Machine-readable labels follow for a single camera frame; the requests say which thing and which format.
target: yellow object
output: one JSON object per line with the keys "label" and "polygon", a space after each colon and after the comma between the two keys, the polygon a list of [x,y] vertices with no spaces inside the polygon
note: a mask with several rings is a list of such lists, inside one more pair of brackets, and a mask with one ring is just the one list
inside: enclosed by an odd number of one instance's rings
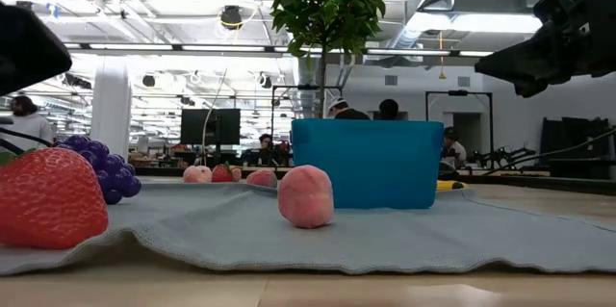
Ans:
{"label": "yellow object", "polygon": [[469,185],[458,181],[437,181],[436,192],[447,192],[456,189],[468,188]]}

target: tree trunk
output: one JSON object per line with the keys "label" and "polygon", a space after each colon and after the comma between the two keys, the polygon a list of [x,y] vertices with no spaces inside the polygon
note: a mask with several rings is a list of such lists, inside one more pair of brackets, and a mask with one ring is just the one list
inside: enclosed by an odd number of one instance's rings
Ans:
{"label": "tree trunk", "polygon": [[327,49],[325,46],[322,47],[321,51],[321,59],[319,60],[319,118],[324,118],[325,113],[325,68],[327,64],[325,63],[325,56],[327,54]]}

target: white pillar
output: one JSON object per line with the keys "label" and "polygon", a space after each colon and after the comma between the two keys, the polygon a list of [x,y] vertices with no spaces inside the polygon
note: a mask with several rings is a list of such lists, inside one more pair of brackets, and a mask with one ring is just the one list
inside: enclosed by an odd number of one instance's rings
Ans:
{"label": "white pillar", "polygon": [[90,136],[124,159],[128,156],[131,99],[126,57],[100,57],[94,79]]}

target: grapes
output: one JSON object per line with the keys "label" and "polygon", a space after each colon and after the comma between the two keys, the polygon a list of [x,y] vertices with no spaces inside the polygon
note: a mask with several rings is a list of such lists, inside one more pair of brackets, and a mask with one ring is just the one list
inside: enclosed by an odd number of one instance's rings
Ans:
{"label": "grapes", "polygon": [[81,136],[81,135],[73,135],[70,138],[66,139],[66,141],[64,141],[64,143],[75,147],[76,150],[84,149],[86,146],[86,143],[88,142],[89,142],[88,138],[86,138],[85,136]]}
{"label": "grapes", "polygon": [[126,168],[133,176],[135,176],[136,172],[134,166],[124,163],[124,168]]}
{"label": "grapes", "polygon": [[90,163],[90,165],[96,169],[100,163],[100,161],[98,160],[98,157],[96,157],[96,155],[90,151],[79,151],[79,154],[81,154],[82,157],[86,158],[86,160],[88,161],[88,163]]}
{"label": "grapes", "polygon": [[105,203],[108,205],[116,205],[116,203],[122,200],[122,194],[116,190],[110,190],[107,193],[103,193]]}
{"label": "grapes", "polygon": [[114,175],[122,168],[123,164],[124,163],[119,159],[117,155],[112,154],[108,155],[107,158],[105,158],[102,167],[105,169],[105,171],[107,171],[107,173],[109,173],[110,175]]}
{"label": "grapes", "polygon": [[109,154],[109,148],[99,141],[88,141],[84,144],[83,149],[94,153],[101,160],[107,158]]}
{"label": "grapes", "polygon": [[66,141],[55,142],[54,147],[78,152],[90,163],[108,205],[116,205],[123,197],[133,197],[141,191],[135,168],[126,164],[120,155],[109,154],[109,148],[104,143],[76,135]]}

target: doorway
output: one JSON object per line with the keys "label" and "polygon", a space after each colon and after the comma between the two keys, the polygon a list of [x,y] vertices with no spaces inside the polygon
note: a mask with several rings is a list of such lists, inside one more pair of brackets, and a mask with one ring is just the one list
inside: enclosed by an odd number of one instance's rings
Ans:
{"label": "doorway", "polygon": [[452,114],[452,117],[453,127],[458,132],[458,140],[466,148],[466,151],[468,153],[481,152],[481,114],[459,113]]}

